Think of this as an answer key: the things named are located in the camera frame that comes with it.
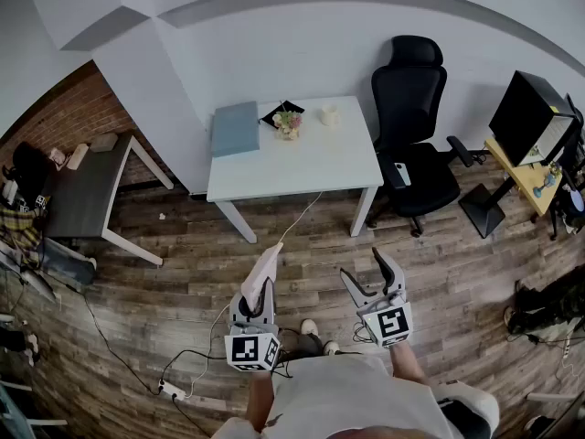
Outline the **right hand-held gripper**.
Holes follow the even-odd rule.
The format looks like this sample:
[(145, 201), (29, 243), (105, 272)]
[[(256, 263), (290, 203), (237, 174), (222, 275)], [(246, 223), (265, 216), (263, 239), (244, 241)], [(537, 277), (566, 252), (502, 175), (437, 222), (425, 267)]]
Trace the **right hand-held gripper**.
[(413, 328), (410, 302), (406, 299), (405, 275), (388, 254), (373, 247), (372, 252), (384, 278), (383, 297), (367, 292), (344, 268), (340, 277), (354, 304), (357, 315), (379, 348), (390, 348), (406, 341)]

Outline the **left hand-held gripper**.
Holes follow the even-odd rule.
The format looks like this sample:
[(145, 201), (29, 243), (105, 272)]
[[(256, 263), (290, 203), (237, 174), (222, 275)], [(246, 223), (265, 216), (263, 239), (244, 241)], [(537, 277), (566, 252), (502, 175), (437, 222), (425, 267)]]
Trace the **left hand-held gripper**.
[(229, 334), (224, 337), (226, 361), (241, 372), (272, 371), (280, 351), (274, 324), (274, 283), (270, 277), (261, 290), (261, 315), (254, 312), (241, 292), (229, 304)]

